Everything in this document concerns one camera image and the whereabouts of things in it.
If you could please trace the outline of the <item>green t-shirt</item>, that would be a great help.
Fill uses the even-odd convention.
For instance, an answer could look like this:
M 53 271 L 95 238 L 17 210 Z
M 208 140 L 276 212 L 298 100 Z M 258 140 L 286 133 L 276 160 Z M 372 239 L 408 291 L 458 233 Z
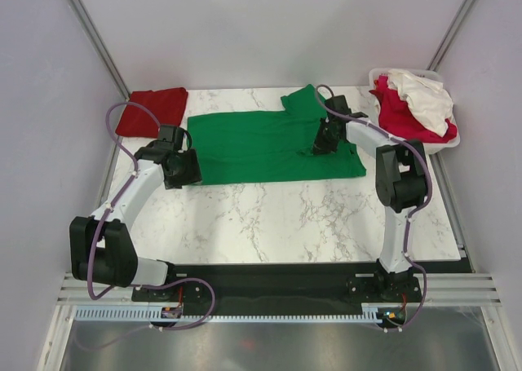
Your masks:
M 356 146 L 315 155 L 312 146 L 326 115 L 307 85 L 281 97 L 281 111 L 211 113 L 188 119 L 206 186 L 364 177 Z

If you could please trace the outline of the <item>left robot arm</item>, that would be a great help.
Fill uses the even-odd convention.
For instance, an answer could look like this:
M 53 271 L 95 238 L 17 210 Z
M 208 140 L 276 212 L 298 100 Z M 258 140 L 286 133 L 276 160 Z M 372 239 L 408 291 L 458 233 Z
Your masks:
M 149 197 L 202 181 L 197 151 L 187 130 L 160 126 L 158 137 L 130 155 L 132 165 L 118 190 L 88 217 L 77 216 L 69 226 L 72 274 L 77 280 L 112 287 L 148 286 L 161 300 L 179 291 L 168 263 L 141 258 L 131 228 Z

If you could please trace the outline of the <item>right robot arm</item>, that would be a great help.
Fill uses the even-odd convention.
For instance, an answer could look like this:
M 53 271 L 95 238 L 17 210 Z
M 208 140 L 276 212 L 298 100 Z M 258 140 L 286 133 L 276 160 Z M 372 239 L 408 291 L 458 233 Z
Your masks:
M 336 152 L 340 143 L 355 144 L 375 160 L 375 190 L 385 208 L 383 248 L 370 276 L 347 279 L 357 301 L 407 303 L 422 299 L 417 269 L 408 244 L 413 216 L 431 200 L 432 182 L 423 144 L 403 140 L 376 126 L 363 112 L 354 113 L 342 95 L 320 100 L 327 116 L 320 121 L 312 152 Z

